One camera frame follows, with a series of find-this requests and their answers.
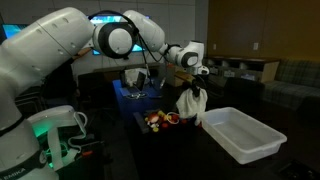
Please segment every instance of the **black table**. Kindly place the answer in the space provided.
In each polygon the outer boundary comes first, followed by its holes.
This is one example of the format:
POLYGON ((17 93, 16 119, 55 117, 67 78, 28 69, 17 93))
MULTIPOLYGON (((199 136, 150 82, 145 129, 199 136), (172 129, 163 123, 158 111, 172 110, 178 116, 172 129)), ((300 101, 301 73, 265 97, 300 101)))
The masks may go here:
MULTIPOLYGON (((279 152, 272 156, 240 165, 203 129, 195 126, 142 134, 133 113, 151 109, 171 111, 181 90, 168 85, 162 89, 162 99, 131 100, 121 95, 120 81, 113 81, 113 85, 141 180, 281 179, 276 172, 292 155, 289 152, 293 146, 288 146, 288 143, 282 144, 279 152)), ((266 118, 266 122, 272 125, 274 121, 266 118)), ((282 125, 279 125, 278 130, 289 134, 282 125)))

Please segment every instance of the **cabinet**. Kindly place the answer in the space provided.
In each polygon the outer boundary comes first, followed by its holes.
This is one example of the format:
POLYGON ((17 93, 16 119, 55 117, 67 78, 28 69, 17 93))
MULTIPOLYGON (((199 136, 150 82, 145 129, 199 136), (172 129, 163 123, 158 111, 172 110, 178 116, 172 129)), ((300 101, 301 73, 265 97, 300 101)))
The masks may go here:
POLYGON ((247 57, 208 57, 206 65, 210 70, 209 79, 224 86, 228 77, 239 77, 253 81, 274 80, 279 59, 247 57))

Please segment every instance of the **gray couch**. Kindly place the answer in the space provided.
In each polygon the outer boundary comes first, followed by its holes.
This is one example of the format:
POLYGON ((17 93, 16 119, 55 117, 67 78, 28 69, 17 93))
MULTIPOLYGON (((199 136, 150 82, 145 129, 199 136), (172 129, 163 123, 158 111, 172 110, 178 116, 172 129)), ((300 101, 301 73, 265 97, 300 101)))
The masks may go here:
POLYGON ((320 62, 282 60, 274 81, 265 83, 263 99, 296 110, 308 96, 320 97, 320 62))

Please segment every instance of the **white plastic bin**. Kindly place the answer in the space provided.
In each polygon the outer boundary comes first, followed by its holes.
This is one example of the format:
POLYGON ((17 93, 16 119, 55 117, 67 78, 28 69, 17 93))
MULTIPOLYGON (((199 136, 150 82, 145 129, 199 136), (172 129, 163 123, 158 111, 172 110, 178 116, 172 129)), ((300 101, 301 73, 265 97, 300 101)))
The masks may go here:
POLYGON ((234 108, 210 110, 202 126, 236 161, 246 164, 277 153, 287 137, 234 108))

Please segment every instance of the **wall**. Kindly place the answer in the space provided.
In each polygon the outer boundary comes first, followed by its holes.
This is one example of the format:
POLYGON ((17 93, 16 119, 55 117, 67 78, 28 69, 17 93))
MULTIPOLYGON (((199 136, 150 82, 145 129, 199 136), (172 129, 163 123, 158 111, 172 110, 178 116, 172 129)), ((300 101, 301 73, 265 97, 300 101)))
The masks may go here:
POLYGON ((211 0, 208 54, 320 61, 318 7, 318 0, 211 0))
MULTIPOLYGON (((195 39, 195 0, 1 0, 0 12, 5 23, 30 24, 48 13, 69 6, 78 8, 85 14, 105 9, 118 12, 137 10, 150 16, 163 28, 168 43, 185 46, 189 40, 195 39)), ((147 56, 148 62, 154 62, 149 55, 147 56)), ((132 53, 129 58, 130 60, 114 60, 89 53, 74 63, 74 73, 79 75, 92 72, 94 69, 143 63, 141 53, 132 53)))

